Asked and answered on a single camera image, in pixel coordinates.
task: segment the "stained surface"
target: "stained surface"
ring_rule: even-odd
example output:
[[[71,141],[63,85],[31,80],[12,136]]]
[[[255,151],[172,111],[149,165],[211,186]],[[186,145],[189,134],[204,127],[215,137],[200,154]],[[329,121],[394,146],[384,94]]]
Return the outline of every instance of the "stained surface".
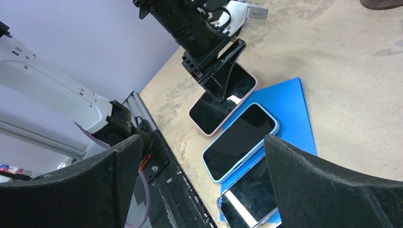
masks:
[[[403,8],[368,10],[358,0],[257,0],[265,25],[244,26],[239,63],[258,88],[300,77],[319,157],[366,174],[403,180]],[[188,111],[203,89],[177,51],[141,93],[211,215],[219,222],[214,184],[201,155],[212,138]]]

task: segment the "cable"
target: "cable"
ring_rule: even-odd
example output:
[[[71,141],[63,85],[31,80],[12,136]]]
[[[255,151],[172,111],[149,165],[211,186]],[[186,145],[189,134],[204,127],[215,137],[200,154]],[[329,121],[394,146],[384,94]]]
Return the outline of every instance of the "cable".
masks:
[[[221,25],[221,26],[214,26],[213,24],[209,23],[210,26],[211,26],[213,29],[215,29],[215,30],[223,30],[223,29],[225,29],[225,28],[231,23],[231,20],[232,20],[231,13],[230,13],[230,11],[229,11],[227,8],[225,8],[225,7],[217,7],[217,8],[215,8],[215,9],[208,9],[208,8],[205,7],[205,6],[201,6],[200,9],[204,10],[206,13],[213,13],[213,12],[215,12],[215,11],[221,10],[221,11],[223,11],[223,12],[225,12],[225,13],[228,14],[228,16],[229,16],[230,18],[228,18],[228,21],[227,21],[226,23],[224,23],[223,25]]]
[[[101,142],[99,139],[95,138],[93,135],[91,135],[88,131],[84,130],[80,125],[78,125],[76,122],[74,122],[77,127],[92,141],[94,141],[96,144],[102,146],[105,149],[111,148],[109,145],[106,145],[105,143]],[[125,228],[141,228],[144,223],[147,221],[148,215],[150,214],[150,208],[151,208],[151,195],[150,195],[150,187],[148,186],[147,178],[144,176],[144,173],[141,169],[138,170],[138,174],[143,182],[144,185],[144,191],[145,191],[145,203],[146,203],[146,209],[145,209],[145,214],[143,216],[143,219],[140,221],[140,223],[134,227],[129,226],[127,223],[125,224]]]

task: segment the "marbled surface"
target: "marbled surface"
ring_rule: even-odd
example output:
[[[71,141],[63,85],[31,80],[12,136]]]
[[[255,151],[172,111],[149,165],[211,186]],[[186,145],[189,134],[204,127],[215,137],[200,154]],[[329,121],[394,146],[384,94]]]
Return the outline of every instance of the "marbled surface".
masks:
[[[244,26],[239,58],[258,88],[301,77],[318,155],[403,181],[403,7],[373,11],[358,0],[258,0],[265,25]],[[171,149],[219,226],[214,184],[202,163],[212,142],[188,110],[203,89],[179,49],[141,92]]]

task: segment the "brown round object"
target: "brown round object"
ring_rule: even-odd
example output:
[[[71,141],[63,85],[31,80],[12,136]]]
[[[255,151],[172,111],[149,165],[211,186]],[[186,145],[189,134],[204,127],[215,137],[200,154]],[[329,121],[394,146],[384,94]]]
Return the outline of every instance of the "brown round object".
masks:
[[[403,0],[360,0],[360,2],[370,10],[389,10],[403,6]]]

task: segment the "smartphone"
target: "smartphone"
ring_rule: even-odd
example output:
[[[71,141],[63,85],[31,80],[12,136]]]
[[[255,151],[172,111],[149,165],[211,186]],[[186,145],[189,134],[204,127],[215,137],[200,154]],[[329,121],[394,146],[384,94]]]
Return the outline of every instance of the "smartphone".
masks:
[[[212,136],[255,90],[256,85],[256,78],[235,63],[228,81],[228,98],[220,103],[205,92],[190,108],[189,117],[206,136]]]
[[[266,134],[279,125],[258,103],[251,103],[204,151],[204,166],[214,182],[221,183],[263,146]]]
[[[277,201],[264,155],[218,197],[217,206],[231,228],[257,228],[276,215]]]

